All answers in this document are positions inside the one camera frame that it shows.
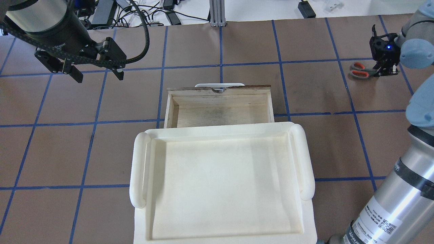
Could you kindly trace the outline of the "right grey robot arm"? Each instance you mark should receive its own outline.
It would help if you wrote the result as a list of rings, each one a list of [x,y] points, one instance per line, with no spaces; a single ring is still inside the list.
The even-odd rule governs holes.
[[[399,33],[378,35],[372,27],[370,49],[376,65],[351,65],[350,75],[368,79],[398,74],[397,66],[433,65],[433,1],[418,7]],[[433,76],[412,95],[406,108],[410,144],[392,171],[345,233],[328,244],[409,244],[434,214]]]

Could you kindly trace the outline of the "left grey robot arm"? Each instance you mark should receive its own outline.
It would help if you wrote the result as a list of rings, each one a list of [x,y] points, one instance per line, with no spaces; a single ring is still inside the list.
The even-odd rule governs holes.
[[[12,0],[5,15],[7,23],[19,27],[31,40],[78,55],[79,59],[61,58],[42,47],[34,52],[35,58],[50,72],[68,74],[78,83],[82,82],[83,74],[75,65],[85,64],[82,58],[126,60],[126,54],[111,37],[96,43],[65,0]]]

